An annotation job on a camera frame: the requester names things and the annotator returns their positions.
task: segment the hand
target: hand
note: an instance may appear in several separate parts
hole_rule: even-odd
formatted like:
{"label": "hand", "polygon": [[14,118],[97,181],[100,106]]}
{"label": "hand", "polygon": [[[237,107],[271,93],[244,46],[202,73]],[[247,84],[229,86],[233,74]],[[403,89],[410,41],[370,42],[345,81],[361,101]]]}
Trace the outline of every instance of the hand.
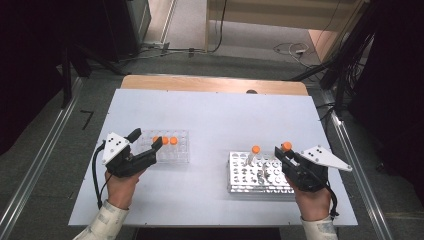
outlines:
{"label": "hand", "polygon": [[286,180],[294,190],[296,203],[303,220],[318,221],[328,217],[331,194],[327,189],[323,188],[317,192],[304,192],[299,190],[287,177]]}
{"label": "hand", "polygon": [[[118,178],[112,176],[107,182],[107,191],[108,191],[108,202],[113,206],[127,210],[132,202],[132,197],[135,191],[135,185],[139,181],[139,177],[143,174],[145,170],[131,176]],[[108,171],[105,172],[106,180],[110,177]]]}

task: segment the test tube rack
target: test tube rack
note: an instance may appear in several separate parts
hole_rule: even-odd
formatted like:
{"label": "test tube rack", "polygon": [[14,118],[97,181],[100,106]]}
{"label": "test tube rack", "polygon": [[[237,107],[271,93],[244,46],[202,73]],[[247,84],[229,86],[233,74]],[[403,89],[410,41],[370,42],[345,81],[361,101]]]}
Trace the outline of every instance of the test tube rack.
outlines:
{"label": "test tube rack", "polygon": [[294,195],[281,171],[281,162],[271,154],[257,154],[251,164],[249,152],[230,152],[228,192]]}
{"label": "test tube rack", "polygon": [[151,148],[155,137],[162,137],[163,146],[156,153],[158,163],[188,163],[189,134],[187,130],[142,130],[137,140],[137,150],[144,152]]}

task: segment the white table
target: white table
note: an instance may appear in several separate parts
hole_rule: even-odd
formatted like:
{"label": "white table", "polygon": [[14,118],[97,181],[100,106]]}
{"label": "white table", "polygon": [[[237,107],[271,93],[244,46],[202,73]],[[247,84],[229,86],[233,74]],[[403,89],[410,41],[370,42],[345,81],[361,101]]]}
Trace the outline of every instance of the white table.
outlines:
{"label": "white table", "polygon": [[[228,154],[248,151],[255,144],[272,152],[287,140],[295,151],[318,144],[329,148],[309,96],[119,89],[98,145],[109,132],[126,136],[135,128],[188,130],[190,163],[156,164],[141,176],[125,221],[133,226],[301,224],[294,202],[247,201],[228,193]],[[104,183],[104,171],[99,156],[99,185]],[[329,179],[339,199],[340,216],[335,225],[357,225],[339,172],[330,170]],[[97,211],[90,165],[69,225],[87,225]]]}

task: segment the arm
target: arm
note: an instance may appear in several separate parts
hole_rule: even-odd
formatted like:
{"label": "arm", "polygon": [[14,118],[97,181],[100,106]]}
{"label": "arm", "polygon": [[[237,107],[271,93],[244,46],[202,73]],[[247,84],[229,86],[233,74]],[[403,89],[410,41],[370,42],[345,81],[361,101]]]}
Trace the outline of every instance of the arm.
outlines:
{"label": "arm", "polygon": [[91,224],[74,240],[115,239],[128,215],[135,186],[143,172],[128,178],[118,178],[110,176],[110,173],[106,171],[105,178],[109,179],[110,177],[107,182],[109,198],[103,203]]}
{"label": "arm", "polygon": [[290,179],[287,182],[293,188],[296,203],[300,210],[300,220],[308,240],[337,240],[333,221],[329,216],[331,195],[323,188],[317,192],[299,190]]}

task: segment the white sleeve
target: white sleeve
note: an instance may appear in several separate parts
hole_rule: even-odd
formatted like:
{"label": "white sleeve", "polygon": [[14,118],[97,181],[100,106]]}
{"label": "white sleeve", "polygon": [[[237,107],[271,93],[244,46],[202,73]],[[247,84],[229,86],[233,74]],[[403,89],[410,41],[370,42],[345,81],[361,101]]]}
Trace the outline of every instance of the white sleeve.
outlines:
{"label": "white sleeve", "polygon": [[104,201],[94,220],[74,240],[115,239],[128,215],[128,210],[119,209]]}
{"label": "white sleeve", "polygon": [[319,220],[308,222],[304,221],[302,217],[303,228],[305,229],[306,239],[308,240],[337,240],[336,230],[333,226],[333,221],[330,216]]}

